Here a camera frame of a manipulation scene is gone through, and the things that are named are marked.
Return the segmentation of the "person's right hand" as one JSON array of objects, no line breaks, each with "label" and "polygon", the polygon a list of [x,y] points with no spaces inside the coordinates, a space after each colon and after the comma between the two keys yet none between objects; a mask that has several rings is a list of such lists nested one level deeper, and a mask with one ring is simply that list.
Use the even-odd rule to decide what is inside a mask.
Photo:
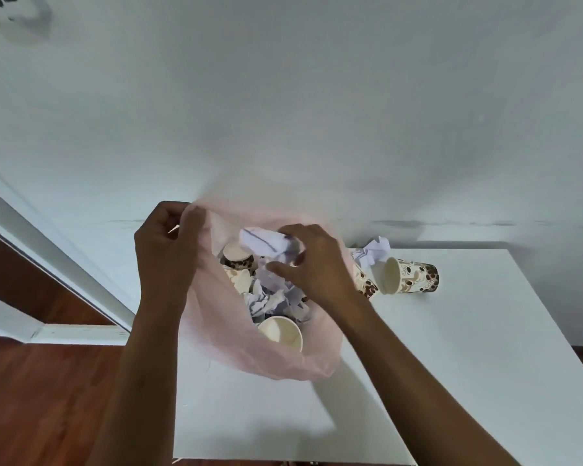
[{"label": "person's right hand", "polygon": [[280,227],[279,232],[299,239],[305,246],[294,263],[305,261],[310,265],[313,292],[305,293],[309,299],[336,317],[345,305],[362,298],[344,263],[339,243],[325,229],[317,224],[292,224]]}]

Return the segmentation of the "person's left hand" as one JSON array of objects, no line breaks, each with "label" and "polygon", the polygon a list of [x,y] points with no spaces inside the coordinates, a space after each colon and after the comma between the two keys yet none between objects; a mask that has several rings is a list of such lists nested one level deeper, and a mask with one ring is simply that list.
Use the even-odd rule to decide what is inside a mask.
[{"label": "person's left hand", "polygon": [[162,201],[134,234],[140,279],[139,312],[182,308],[198,266],[198,248],[187,249],[187,211],[194,205]]}]

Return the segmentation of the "white paper ball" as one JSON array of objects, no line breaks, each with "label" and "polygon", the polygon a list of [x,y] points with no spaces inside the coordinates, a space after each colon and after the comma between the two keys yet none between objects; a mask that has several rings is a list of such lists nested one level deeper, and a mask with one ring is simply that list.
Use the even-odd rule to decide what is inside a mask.
[{"label": "white paper ball", "polygon": [[304,244],[299,239],[260,227],[241,229],[239,244],[257,257],[287,265],[293,264],[305,250]]},{"label": "white paper ball", "polygon": [[286,287],[282,315],[300,326],[312,318],[313,311],[308,305],[309,299],[296,285],[286,283]]},{"label": "white paper ball", "polygon": [[352,259],[362,270],[368,272],[376,263],[388,259],[389,254],[389,239],[383,236],[378,236],[377,239],[373,239],[363,248],[354,250],[352,253]]},{"label": "white paper ball", "polygon": [[260,280],[254,279],[249,290],[241,295],[250,317],[259,319],[274,311],[280,304],[286,303],[286,292],[287,288],[284,286],[273,291],[266,288]]}]

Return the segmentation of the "pink translucent plastic bag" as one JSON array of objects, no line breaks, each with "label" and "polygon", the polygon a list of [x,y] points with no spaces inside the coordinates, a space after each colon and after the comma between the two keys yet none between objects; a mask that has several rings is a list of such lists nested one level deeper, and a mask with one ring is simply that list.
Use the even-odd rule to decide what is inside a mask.
[{"label": "pink translucent plastic bag", "polygon": [[206,221],[199,234],[198,265],[187,293],[180,337],[225,365],[274,380],[317,381],[333,375],[340,364],[344,337],[332,318],[309,301],[310,319],[300,328],[301,352],[269,340],[253,324],[218,255],[226,244],[237,240],[244,227],[278,230],[289,224],[318,224],[335,238],[352,274],[352,257],[334,228],[319,216],[295,209],[203,198],[186,211],[195,207],[206,210]]}]

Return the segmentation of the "person's right forearm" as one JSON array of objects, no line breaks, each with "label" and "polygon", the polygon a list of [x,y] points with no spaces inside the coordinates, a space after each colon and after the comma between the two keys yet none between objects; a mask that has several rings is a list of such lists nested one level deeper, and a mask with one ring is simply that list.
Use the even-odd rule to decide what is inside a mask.
[{"label": "person's right forearm", "polygon": [[520,466],[355,290],[318,303],[362,363],[418,466]]}]

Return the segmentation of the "person's left forearm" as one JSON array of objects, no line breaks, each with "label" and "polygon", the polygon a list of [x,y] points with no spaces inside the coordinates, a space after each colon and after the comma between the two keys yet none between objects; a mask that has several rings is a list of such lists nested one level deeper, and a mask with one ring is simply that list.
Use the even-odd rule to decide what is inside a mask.
[{"label": "person's left forearm", "polygon": [[185,301],[143,299],[86,466],[173,466]]}]

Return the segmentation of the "white door frame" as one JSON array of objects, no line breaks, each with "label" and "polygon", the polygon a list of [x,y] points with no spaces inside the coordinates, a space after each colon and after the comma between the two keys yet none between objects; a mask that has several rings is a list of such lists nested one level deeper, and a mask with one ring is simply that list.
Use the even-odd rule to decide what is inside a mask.
[{"label": "white door frame", "polygon": [[134,314],[35,226],[38,217],[0,177],[0,241],[102,314],[110,325],[44,323],[0,302],[0,337],[23,344],[124,346]]}]

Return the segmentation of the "white wall socket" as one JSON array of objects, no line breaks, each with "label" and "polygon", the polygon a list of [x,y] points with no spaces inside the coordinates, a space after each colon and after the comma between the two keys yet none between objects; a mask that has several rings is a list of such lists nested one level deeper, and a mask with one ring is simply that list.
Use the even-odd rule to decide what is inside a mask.
[{"label": "white wall socket", "polygon": [[47,0],[0,0],[0,34],[16,45],[47,41],[53,10]]}]

